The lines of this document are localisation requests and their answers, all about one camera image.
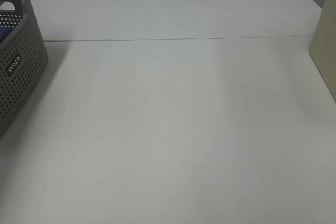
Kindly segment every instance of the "basket hole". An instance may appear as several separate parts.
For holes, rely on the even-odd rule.
[[[0,5],[0,10],[15,10],[15,6],[11,2],[4,2]]]

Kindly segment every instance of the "perforated basket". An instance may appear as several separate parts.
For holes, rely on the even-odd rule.
[[[0,137],[34,90],[48,62],[30,0],[10,2],[0,10],[0,27],[14,30],[0,42]]]

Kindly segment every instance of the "basket logo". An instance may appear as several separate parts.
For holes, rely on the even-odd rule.
[[[19,53],[17,53],[6,68],[6,73],[8,74],[9,77],[12,76],[12,74],[17,69],[21,61],[22,57],[20,56]]]

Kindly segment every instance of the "white table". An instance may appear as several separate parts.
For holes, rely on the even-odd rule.
[[[334,224],[336,105],[310,40],[47,42],[0,142],[0,223]]]
[[[312,0],[31,0],[45,40],[312,36]]]

